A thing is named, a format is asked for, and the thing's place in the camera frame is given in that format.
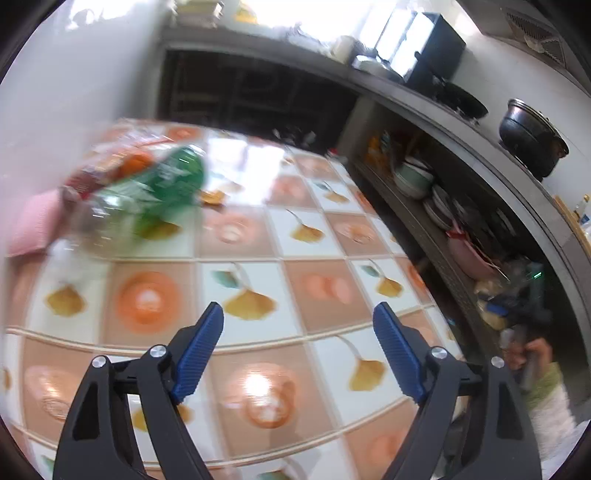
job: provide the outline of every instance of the cooking pot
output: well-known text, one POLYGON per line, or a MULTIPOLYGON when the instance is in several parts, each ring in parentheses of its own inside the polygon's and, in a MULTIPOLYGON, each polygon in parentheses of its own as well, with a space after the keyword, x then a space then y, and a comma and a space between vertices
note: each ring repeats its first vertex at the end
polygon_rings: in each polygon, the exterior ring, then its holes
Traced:
POLYGON ((539 181, 552 173, 559 158, 569 148, 558 130, 539 111, 516 98, 507 103, 508 110, 499 126, 505 148, 529 169, 539 181))

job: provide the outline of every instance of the pink cloth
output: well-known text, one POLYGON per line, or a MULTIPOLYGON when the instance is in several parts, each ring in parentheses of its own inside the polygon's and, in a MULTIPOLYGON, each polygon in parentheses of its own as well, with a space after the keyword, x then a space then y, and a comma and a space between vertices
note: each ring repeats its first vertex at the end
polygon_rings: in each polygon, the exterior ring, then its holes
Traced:
POLYGON ((57 189, 30 198, 17 219, 8 245, 8 256, 16 257, 46 248, 61 216, 61 198, 57 189))

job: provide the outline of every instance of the green plastic bottle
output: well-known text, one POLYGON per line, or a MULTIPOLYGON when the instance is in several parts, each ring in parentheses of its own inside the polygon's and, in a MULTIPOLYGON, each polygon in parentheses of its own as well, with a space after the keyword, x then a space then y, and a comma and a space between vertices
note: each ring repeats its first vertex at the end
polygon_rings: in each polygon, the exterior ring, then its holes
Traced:
POLYGON ((148 170, 96 192, 85 202, 77 230, 97 246, 129 233, 145 236, 165 217, 192 205, 204 181, 203 151, 178 148, 148 170))

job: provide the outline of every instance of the tiled countertop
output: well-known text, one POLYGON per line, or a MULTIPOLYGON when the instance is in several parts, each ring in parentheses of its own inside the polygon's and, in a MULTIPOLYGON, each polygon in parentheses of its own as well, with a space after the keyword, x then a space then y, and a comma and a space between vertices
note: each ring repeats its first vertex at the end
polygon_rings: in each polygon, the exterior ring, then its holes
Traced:
MULTIPOLYGON (((4 365, 17 442, 50 478, 67 405, 93 356, 138 357, 217 301, 225 329, 181 412, 216 480, 378 480, 415 405, 386 362, 371 311, 387 301, 403 324, 459 355, 443 316, 339 163, 212 129, 193 143, 206 152, 206 188, 224 190, 225 207, 187 208, 169 219, 180 227, 173 236, 89 260, 80 313, 48 307, 52 258, 14 265, 4 365), (149 327, 120 308, 146 272, 178 299, 174 314, 149 327)), ((148 473, 162 478, 139 398, 129 400, 148 473)))

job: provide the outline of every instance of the pink bowl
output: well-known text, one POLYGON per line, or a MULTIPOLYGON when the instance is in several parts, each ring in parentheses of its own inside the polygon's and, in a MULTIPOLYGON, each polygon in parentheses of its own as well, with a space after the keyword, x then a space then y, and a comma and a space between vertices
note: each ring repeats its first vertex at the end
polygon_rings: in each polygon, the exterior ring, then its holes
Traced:
POLYGON ((487 280, 496 274, 496 270, 478 254, 456 222, 447 234, 449 251, 468 277, 474 280, 487 280), (455 238, 455 235, 462 235, 463 238, 455 238))

